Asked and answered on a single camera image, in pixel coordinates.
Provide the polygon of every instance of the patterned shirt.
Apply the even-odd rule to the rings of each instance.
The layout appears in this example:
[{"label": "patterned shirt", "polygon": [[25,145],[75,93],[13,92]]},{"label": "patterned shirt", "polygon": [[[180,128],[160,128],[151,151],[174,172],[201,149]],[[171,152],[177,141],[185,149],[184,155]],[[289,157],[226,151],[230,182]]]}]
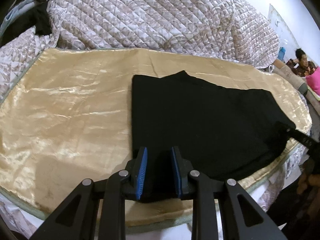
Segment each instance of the patterned shirt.
[{"label": "patterned shirt", "polygon": [[317,68],[316,65],[312,61],[308,61],[308,67],[302,67],[299,65],[297,68],[294,68],[295,65],[296,65],[296,63],[294,63],[294,61],[292,59],[289,59],[289,61],[287,62],[287,66],[289,66],[289,68],[291,68],[292,72],[300,77],[312,75],[316,71],[316,68]]}]

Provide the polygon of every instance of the triangular cutout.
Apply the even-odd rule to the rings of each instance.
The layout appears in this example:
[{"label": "triangular cutout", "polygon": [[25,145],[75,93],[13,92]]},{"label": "triangular cutout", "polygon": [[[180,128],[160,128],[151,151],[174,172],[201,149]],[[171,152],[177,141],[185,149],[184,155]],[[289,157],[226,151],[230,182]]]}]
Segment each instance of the triangular cutout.
[{"label": "triangular cutout", "polygon": [[70,204],[56,218],[56,223],[71,227],[76,217],[76,212],[81,200],[81,195],[77,195]]},{"label": "triangular cutout", "polygon": [[250,205],[243,195],[238,195],[238,201],[241,207],[244,223],[247,227],[252,227],[263,222],[263,218],[254,209],[254,207]]}]

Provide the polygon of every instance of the wall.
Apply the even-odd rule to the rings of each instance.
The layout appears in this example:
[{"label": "wall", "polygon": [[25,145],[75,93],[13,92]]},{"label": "wall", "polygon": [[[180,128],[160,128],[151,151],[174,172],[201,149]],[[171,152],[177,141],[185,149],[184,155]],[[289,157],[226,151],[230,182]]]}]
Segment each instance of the wall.
[{"label": "wall", "polygon": [[268,18],[272,4],[285,20],[301,48],[320,64],[320,30],[301,0],[247,0]]}]

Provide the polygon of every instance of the silver bolt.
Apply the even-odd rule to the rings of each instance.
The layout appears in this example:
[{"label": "silver bolt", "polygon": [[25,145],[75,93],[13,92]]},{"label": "silver bolt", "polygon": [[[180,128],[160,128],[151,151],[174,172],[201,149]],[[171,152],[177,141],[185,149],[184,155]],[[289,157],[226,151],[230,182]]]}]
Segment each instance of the silver bolt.
[{"label": "silver bolt", "polygon": [[190,175],[193,177],[198,177],[200,175],[200,172],[196,171],[196,170],[192,170],[192,171],[190,171]]},{"label": "silver bolt", "polygon": [[121,177],[126,177],[126,176],[129,175],[129,172],[126,171],[126,170],[122,170],[122,171],[119,171],[119,175],[120,175]]},{"label": "silver bolt", "polygon": [[237,182],[236,182],[234,179],[228,179],[228,180],[227,180],[227,183],[228,183],[230,186],[234,186],[235,184],[237,184]]},{"label": "silver bolt", "polygon": [[82,181],[82,185],[84,185],[84,186],[89,186],[90,184],[91,184],[91,179],[84,179],[83,181]]}]

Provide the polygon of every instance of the black fabric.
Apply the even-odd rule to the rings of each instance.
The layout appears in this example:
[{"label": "black fabric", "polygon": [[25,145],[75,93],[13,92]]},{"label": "black fabric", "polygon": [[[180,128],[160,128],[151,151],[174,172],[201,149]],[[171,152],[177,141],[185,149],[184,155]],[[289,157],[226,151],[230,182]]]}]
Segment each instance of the black fabric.
[{"label": "black fabric", "polygon": [[51,26],[47,13],[48,2],[41,3],[25,12],[5,30],[0,47],[7,44],[32,26],[36,26],[36,35],[49,35]]},{"label": "black fabric", "polygon": [[132,149],[148,148],[142,201],[175,197],[170,148],[212,179],[243,179],[270,164],[295,129],[270,92],[228,89],[185,71],[132,79]]}]

